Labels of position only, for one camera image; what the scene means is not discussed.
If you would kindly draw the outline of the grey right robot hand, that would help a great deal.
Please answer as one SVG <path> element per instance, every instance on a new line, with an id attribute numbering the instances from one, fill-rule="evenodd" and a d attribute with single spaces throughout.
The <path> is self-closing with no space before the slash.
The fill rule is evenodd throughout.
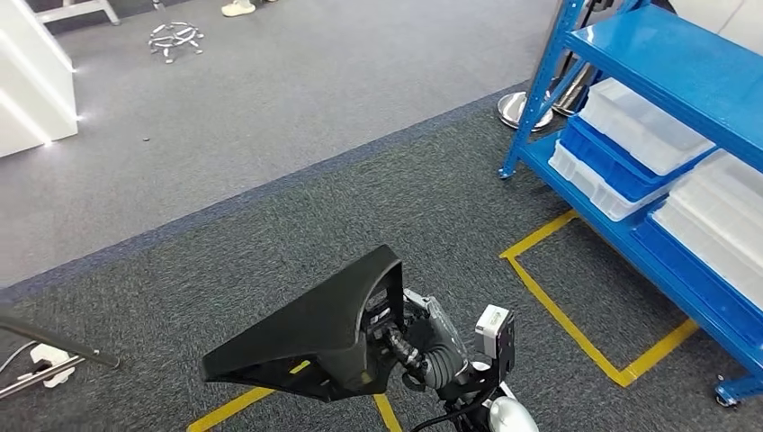
<path id="1" fill-rule="evenodd" d="M 366 334 L 383 343 L 409 372 L 450 381 L 468 364 L 455 326 L 435 297 L 404 289 L 400 298 L 400 311 L 392 308 L 391 299 L 366 310 Z"/>

